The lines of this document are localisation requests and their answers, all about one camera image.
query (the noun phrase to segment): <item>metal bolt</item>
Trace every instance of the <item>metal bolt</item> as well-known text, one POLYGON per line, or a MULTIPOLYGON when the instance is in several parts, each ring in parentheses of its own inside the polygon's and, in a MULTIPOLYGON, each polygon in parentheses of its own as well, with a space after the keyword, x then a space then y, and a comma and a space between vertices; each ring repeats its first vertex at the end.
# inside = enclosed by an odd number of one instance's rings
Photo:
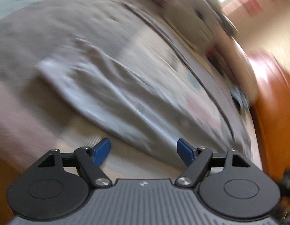
POLYGON ((181 177, 177 180, 180 185, 190 185, 192 183, 192 179, 181 177))
POLYGON ((96 179, 95 184, 99 186, 107 186, 110 184, 110 181, 106 178, 99 178, 99 179, 96 179))

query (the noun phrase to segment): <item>orange chair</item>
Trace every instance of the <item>orange chair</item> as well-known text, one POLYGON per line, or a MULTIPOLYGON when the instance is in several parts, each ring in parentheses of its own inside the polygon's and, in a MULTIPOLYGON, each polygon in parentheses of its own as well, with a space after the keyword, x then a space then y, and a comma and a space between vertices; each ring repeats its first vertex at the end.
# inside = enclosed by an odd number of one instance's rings
POLYGON ((263 170, 281 180, 290 168, 290 74, 267 53, 248 55, 259 98, 252 107, 263 170))

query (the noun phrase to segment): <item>person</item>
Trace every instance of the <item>person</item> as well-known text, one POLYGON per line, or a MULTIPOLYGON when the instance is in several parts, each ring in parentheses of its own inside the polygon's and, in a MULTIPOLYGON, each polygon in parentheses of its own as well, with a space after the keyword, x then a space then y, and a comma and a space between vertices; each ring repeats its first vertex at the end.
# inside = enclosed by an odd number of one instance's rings
MULTIPOLYGON (((165 9, 167 9, 167 6, 171 2, 171 0, 154 1, 165 9)), ((215 4, 214 9, 221 13, 221 7, 218 0, 213 0, 213 2, 215 4)), ((247 96, 249 103, 254 104, 258 98, 257 79, 245 52, 235 39, 225 32, 220 24, 216 29, 213 29, 213 31, 213 46, 212 48, 205 48, 203 53, 205 54, 209 51, 215 55, 221 56, 223 60, 218 61, 224 73, 233 84, 240 87, 247 96)))

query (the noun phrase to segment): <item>ribbed gray surface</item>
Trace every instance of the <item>ribbed gray surface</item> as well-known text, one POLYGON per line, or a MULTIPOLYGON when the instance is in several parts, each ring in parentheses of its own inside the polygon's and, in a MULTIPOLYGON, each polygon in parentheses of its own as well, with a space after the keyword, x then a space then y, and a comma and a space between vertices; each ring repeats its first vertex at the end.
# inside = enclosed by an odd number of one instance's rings
MULTIPOLYGON (((226 225, 241 224, 210 213, 192 190, 174 187, 170 180, 118 180, 97 190, 78 212, 51 222, 16 217, 10 225, 226 225)), ((267 218, 247 224, 275 225, 267 218)))

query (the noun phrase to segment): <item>blue lever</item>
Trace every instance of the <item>blue lever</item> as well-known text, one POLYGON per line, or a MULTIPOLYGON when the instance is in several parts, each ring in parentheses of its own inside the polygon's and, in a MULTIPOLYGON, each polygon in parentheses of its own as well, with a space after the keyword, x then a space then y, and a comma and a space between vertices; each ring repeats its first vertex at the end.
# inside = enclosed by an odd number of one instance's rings
POLYGON ((195 161, 194 147, 184 139, 177 141, 176 150, 182 161, 189 167, 195 161))
POLYGON ((91 150, 94 151, 93 162, 100 167, 110 153, 109 138, 103 138, 97 145, 92 147, 91 150))

